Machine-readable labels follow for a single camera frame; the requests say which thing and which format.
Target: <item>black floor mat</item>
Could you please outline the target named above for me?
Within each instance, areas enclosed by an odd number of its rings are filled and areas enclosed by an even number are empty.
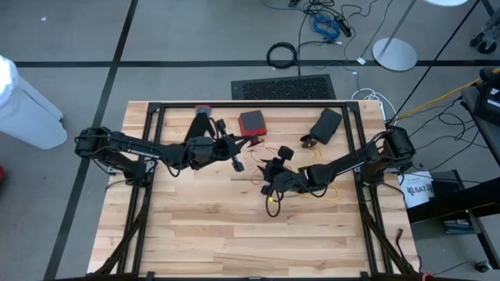
[[[232,81],[231,94],[234,100],[336,99],[328,74]]]

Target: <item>yellow cable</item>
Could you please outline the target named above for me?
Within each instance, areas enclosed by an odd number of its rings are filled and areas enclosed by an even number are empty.
[[[493,70],[493,73],[500,73],[500,68]],[[404,118],[404,117],[406,117],[406,116],[411,115],[412,113],[418,112],[418,111],[422,110],[422,108],[425,108],[425,107],[426,107],[426,106],[428,106],[428,105],[432,105],[432,104],[433,104],[433,103],[435,103],[435,102],[442,101],[442,100],[444,100],[444,99],[448,98],[449,96],[453,95],[454,93],[456,93],[456,92],[458,92],[458,91],[461,91],[461,90],[463,90],[463,89],[465,89],[465,88],[467,88],[467,87],[470,87],[470,86],[472,86],[473,84],[475,84],[475,83],[477,83],[477,82],[479,82],[479,81],[481,81],[481,78],[477,78],[477,79],[475,79],[474,81],[472,81],[472,82],[470,82],[470,83],[468,83],[468,84],[466,84],[466,85],[463,85],[463,86],[461,86],[461,87],[456,88],[456,89],[455,89],[455,90],[453,90],[453,91],[450,91],[450,92],[448,92],[448,93],[446,93],[446,94],[443,94],[443,95],[442,95],[442,96],[440,96],[439,98],[435,98],[435,99],[433,99],[433,100],[431,100],[431,101],[428,101],[428,102],[424,103],[424,104],[423,104],[423,105],[421,105],[421,106],[417,106],[417,107],[415,107],[414,109],[412,109],[412,110],[408,111],[407,113],[405,113],[405,114],[403,114],[403,115],[400,115],[400,116],[399,116],[396,120],[402,119],[402,118]]]
[[[338,192],[338,189],[337,187],[335,186],[334,183],[331,183],[331,187],[333,189],[335,189],[335,192],[337,194],[336,197],[333,197],[333,198],[325,198],[325,197],[314,197],[314,196],[311,196],[311,195],[305,195],[305,194],[298,194],[300,197],[303,197],[303,198],[310,198],[310,199],[322,199],[322,200],[325,200],[325,201],[337,201],[338,199],[341,198],[341,194],[340,192]]]

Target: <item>white lamp base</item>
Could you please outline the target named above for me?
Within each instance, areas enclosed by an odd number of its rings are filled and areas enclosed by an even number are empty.
[[[380,54],[389,38],[382,38],[372,48],[373,57],[386,69],[406,71],[416,64],[416,52],[412,45],[401,39],[393,38],[384,54]]]

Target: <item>white bucket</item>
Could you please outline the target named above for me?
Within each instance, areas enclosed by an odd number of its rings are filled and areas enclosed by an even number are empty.
[[[68,138],[63,114],[19,76],[16,66],[0,56],[0,131],[41,149]]]

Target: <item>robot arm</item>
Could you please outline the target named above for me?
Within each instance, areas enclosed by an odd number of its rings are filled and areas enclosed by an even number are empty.
[[[233,160],[237,172],[244,170],[237,154],[252,138],[228,135],[223,120],[216,122],[221,136],[216,139],[204,136],[188,138],[181,144],[155,144],[151,141],[129,137],[121,132],[112,132],[105,127],[87,128],[75,139],[75,153],[81,158],[99,161],[108,167],[123,172],[129,185],[144,186],[148,181],[151,162],[159,160],[169,168],[182,170],[187,167],[198,170],[217,161]],[[149,163],[130,160],[121,152],[128,152],[154,160]]]
[[[381,148],[377,147],[379,140],[384,140]],[[300,194],[313,192],[326,192],[335,177],[352,169],[360,168],[362,180],[365,183],[380,183],[383,181],[384,170],[394,168],[406,170],[411,166],[411,159],[415,154],[405,130],[398,127],[389,127],[389,131],[377,134],[362,148],[343,156],[329,164],[315,164],[301,167],[298,172],[293,172],[284,167],[285,160],[291,160],[293,151],[281,147],[278,151],[279,158],[263,160],[266,167],[259,167],[264,175],[264,180],[269,184],[261,189],[264,195],[277,192],[294,191]]]

